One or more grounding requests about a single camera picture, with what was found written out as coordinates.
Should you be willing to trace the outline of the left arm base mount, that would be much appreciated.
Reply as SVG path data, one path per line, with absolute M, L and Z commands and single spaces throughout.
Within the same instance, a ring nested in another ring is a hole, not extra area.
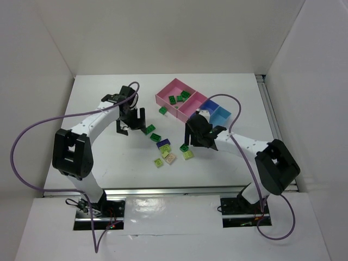
M 76 215 L 74 219 L 74 231 L 90 231 L 91 230 L 91 215 L 88 209 L 88 204 L 85 200 L 79 201 L 67 198 L 65 203 L 68 206 L 76 207 Z M 111 230 L 124 229 L 125 216 L 125 200 L 110 201 L 106 210 L 102 212 L 96 209 L 92 210 L 95 230 L 104 230 L 110 226 Z

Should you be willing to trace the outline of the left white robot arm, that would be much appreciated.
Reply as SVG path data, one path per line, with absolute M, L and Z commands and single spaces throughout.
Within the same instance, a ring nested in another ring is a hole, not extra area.
M 82 202 L 91 203 L 98 212 L 111 208 L 111 202 L 92 174 L 92 144 L 113 122 L 117 133 L 125 136 L 129 131 L 145 129 L 145 109 L 137 108 L 138 98 L 131 85 L 122 86 L 118 94 L 105 95 L 82 122 L 55 134 L 53 167 L 81 192 Z

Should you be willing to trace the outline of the green lego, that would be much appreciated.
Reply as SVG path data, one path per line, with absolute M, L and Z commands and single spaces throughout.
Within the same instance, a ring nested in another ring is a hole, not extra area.
M 161 108 L 159 109 L 159 112 L 160 112 L 162 115 L 165 115 L 166 112 L 167 112 L 167 108 L 166 108 L 166 107 L 161 107 Z

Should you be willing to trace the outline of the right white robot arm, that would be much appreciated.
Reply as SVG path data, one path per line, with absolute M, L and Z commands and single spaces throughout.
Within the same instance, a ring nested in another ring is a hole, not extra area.
M 228 152 L 246 161 L 252 183 L 237 196 L 241 207 L 259 203 L 264 208 L 264 200 L 269 195 L 281 195 L 301 172 L 283 141 L 247 138 L 226 127 L 213 126 L 201 114 L 195 114 L 186 122 L 184 143 Z

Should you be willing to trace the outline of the long green lego brick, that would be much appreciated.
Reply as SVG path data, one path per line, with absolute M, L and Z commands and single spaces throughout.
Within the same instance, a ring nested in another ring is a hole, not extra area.
M 143 132 L 145 135 L 148 135 L 148 134 L 150 134 L 151 132 L 153 132 L 155 129 L 156 129 L 156 127 L 155 127 L 153 124 L 151 124 L 151 125 L 145 127 L 145 128 L 142 130 L 142 132 Z

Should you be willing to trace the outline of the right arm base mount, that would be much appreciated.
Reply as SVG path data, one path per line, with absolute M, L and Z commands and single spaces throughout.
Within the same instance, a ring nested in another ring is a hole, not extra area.
M 260 226 L 272 225 L 267 204 L 261 211 L 260 203 L 250 205 L 241 198 L 225 197 L 220 198 L 217 211 L 222 215 L 223 228 L 255 227 L 258 222 Z

